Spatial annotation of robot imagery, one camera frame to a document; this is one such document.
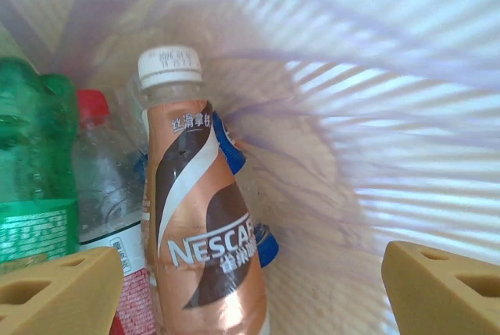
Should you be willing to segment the clear bottle blue label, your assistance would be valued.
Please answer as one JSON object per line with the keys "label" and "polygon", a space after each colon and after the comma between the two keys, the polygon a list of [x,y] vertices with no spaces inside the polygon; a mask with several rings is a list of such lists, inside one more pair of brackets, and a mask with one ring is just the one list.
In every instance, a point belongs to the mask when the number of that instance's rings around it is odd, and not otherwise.
{"label": "clear bottle blue label", "polygon": [[[141,176],[145,176],[148,161],[148,121],[146,110],[139,101],[139,80],[132,77],[117,93],[123,117],[129,117],[126,122],[127,132],[132,137],[143,155],[136,164]],[[230,135],[217,112],[213,114],[213,126],[220,149],[234,174],[237,185],[245,199],[245,203],[254,221],[254,234],[257,244],[259,261],[263,268],[270,265],[277,257],[279,244],[270,227],[264,223],[265,212],[270,209],[266,194],[259,189],[256,175],[238,144]]]}

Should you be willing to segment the red label Nongfu water bottle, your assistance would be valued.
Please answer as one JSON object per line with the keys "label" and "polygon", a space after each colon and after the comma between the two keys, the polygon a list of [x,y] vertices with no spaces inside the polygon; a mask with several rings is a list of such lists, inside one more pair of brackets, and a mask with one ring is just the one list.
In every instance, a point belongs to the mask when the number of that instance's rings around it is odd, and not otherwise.
{"label": "red label Nongfu water bottle", "polygon": [[144,183],[134,170],[138,151],[112,121],[99,90],[77,92],[80,129],[73,148],[80,246],[114,247],[123,267],[123,290],[110,335],[156,335],[141,240]]}

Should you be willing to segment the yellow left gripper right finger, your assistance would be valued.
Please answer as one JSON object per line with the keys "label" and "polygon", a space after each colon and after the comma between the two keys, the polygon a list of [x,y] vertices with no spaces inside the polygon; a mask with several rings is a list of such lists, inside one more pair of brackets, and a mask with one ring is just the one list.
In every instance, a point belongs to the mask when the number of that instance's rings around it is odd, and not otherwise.
{"label": "yellow left gripper right finger", "polygon": [[400,335],[500,335],[500,266],[391,241],[381,275]]}

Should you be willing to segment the green soda bottle yellow cap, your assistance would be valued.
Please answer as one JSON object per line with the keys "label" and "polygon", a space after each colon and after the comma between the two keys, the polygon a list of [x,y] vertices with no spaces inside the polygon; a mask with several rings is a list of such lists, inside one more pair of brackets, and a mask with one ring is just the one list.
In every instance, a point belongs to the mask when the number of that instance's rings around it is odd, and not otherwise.
{"label": "green soda bottle yellow cap", "polygon": [[0,275],[78,249],[77,89],[0,56]]}

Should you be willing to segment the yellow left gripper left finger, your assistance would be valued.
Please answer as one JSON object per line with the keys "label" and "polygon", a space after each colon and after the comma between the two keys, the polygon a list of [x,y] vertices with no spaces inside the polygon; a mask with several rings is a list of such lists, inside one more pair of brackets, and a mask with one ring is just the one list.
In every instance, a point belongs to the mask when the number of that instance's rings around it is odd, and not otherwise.
{"label": "yellow left gripper left finger", "polygon": [[122,287],[122,263],[113,247],[4,274],[0,335],[109,335]]}

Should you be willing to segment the brown Nescafe coffee bottle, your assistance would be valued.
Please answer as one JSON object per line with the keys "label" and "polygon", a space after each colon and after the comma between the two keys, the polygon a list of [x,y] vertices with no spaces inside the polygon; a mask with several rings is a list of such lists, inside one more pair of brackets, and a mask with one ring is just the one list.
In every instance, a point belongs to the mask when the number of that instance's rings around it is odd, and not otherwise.
{"label": "brown Nescafe coffee bottle", "polygon": [[252,218],[213,126],[197,52],[137,61],[148,123],[142,235],[157,335],[270,335]]}

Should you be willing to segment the ribbed translucent plastic bin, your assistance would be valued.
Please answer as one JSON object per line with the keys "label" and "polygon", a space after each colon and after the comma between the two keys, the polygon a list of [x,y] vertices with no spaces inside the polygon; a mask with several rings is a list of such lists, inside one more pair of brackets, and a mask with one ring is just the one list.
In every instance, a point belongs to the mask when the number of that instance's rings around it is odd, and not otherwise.
{"label": "ribbed translucent plastic bin", "polygon": [[399,335],[390,241],[500,265],[500,0],[0,0],[0,55],[78,87],[157,45],[253,166],[273,335]]}

